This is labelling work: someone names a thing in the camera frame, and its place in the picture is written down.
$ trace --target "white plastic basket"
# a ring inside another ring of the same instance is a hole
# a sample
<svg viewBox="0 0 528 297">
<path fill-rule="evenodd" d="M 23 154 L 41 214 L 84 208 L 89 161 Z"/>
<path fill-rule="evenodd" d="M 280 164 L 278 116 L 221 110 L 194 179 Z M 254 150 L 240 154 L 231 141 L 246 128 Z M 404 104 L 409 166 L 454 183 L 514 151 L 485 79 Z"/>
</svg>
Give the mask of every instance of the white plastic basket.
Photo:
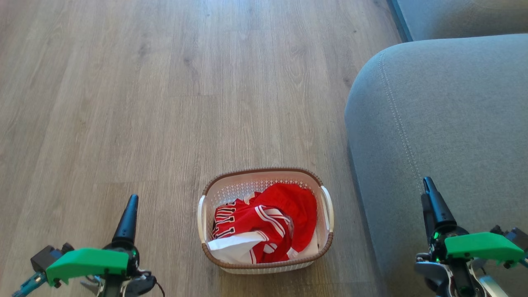
<svg viewBox="0 0 528 297">
<path fill-rule="evenodd" d="M 207 242 L 213 240 L 214 212 L 222 204 L 233 202 L 253 192 L 262 192 L 275 183 L 292 183 L 309 189 L 317 199 L 317 246 L 319 252 L 311 257 L 275 263 L 230 264 L 216 259 Z M 265 274 L 291 271 L 309 266 L 330 248 L 334 237 L 334 209 L 330 194 L 322 181 L 312 172 L 299 168 L 263 168 L 221 175 L 204 189 L 198 204 L 198 234 L 202 249 L 214 264 L 234 274 Z"/>
</svg>

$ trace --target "white cloth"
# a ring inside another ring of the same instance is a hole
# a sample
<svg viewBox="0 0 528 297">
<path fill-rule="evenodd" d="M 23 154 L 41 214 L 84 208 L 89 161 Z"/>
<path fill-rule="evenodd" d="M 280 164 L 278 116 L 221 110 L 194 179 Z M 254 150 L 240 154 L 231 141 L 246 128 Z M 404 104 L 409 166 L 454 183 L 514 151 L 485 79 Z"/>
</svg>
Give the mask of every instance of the white cloth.
<svg viewBox="0 0 528 297">
<path fill-rule="evenodd" d="M 218 260 L 230 264 L 251 264 L 252 248 L 259 242 L 265 241 L 261 232 L 253 231 L 219 238 L 207 243 L 211 255 Z M 288 252 L 290 259 L 310 257 L 319 252 L 317 246 L 317 232 L 314 232 L 308 246 L 300 253 L 291 250 Z"/>
</svg>

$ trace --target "cable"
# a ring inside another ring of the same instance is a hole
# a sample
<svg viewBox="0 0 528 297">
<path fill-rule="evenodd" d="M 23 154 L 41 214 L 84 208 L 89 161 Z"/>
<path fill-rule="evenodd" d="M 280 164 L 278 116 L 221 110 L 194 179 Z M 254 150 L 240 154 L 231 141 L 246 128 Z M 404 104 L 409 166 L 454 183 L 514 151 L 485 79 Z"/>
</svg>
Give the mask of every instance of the cable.
<svg viewBox="0 0 528 297">
<path fill-rule="evenodd" d="M 163 287 L 158 282 L 156 282 L 156 284 L 158 285 L 159 289 L 162 291 L 163 297 L 165 297 L 165 291 L 163 290 Z"/>
</svg>

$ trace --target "brown basket rim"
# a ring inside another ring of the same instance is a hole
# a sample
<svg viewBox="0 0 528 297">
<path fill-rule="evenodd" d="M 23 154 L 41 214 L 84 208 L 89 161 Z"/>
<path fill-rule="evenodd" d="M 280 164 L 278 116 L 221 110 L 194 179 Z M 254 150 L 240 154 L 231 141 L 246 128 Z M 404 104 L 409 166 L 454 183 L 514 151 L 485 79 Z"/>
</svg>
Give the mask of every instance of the brown basket rim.
<svg viewBox="0 0 528 297">
<path fill-rule="evenodd" d="M 301 172 L 301 173 L 307 174 L 310 177 L 312 177 L 319 184 L 320 187 L 323 186 L 322 180 L 316 174 L 314 174 L 312 171 L 309 171 L 309 170 L 306 170 L 306 169 L 302 169 L 302 168 L 298 168 L 298 167 L 266 167 L 266 168 L 258 168 L 258 169 L 232 171 L 232 172 L 228 172 L 226 174 L 218 175 L 217 177 L 213 178 L 205 186 L 205 189 L 203 190 L 202 195 L 203 196 L 207 196 L 207 193 L 209 192 L 211 186 L 214 183 L 216 183 L 217 181 L 219 181 L 219 180 L 221 180 L 223 178 L 232 177 L 232 176 L 235 176 L 235 175 L 247 174 L 247 173 L 272 172 L 272 171 L 282 171 L 282 172 L 296 171 L 296 172 Z M 319 253 L 317 253 L 317 254 L 315 254 L 315 255 L 313 255 L 311 257 L 306 257 L 306 258 L 301 258 L 301 259 L 293 259 L 293 260 L 288 260 L 288 261 L 283 261 L 283 262 L 274 262 L 274 263 L 230 264 L 230 263 L 227 263 L 227 262 L 224 262 L 224 261 L 216 259 L 211 254 L 211 252 L 209 251 L 209 248 L 207 247 L 207 243 L 202 243 L 202 250 L 203 250 L 204 254 L 206 255 L 206 257 L 211 262 L 213 262 L 214 264 L 220 266 L 221 268 L 225 268 L 225 269 L 244 269 L 244 270 L 249 270 L 249 269 L 278 268 L 278 267 L 285 267 L 285 266 L 292 266 L 292 265 L 308 263 L 308 262 L 312 262 L 312 261 L 315 261 L 315 260 L 321 258 L 330 249 L 330 246 L 332 245 L 333 239 L 334 239 L 334 233 L 333 232 L 328 233 L 328 240 L 326 241 L 326 244 L 323 247 L 323 249 L 320 250 Z"/>
</svg>

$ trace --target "gray sofa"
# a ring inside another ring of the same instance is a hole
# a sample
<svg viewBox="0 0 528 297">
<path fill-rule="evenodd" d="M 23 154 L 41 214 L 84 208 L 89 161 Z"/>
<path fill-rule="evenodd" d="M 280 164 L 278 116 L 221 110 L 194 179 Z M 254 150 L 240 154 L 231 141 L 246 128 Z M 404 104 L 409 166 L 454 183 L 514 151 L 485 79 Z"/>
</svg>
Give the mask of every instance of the gray sofa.
<svg viewBox="0 0 528 297">
<path fill-rule="evenodd" d="M 528 32 L 527 0 L 388 0 L 405 41 Z"/>
<path fill-rule="evenodd" d="M 383 284 L 433 296 L 413 271 L 427 251 L 420 195 L 431 176 L 469 232 L 528 231 L 528 34 L 398 44 L 360 71 L 345 110 L 360 197 Z M 528 270 L 487 265 L 513 297 Z"/>
</svg>

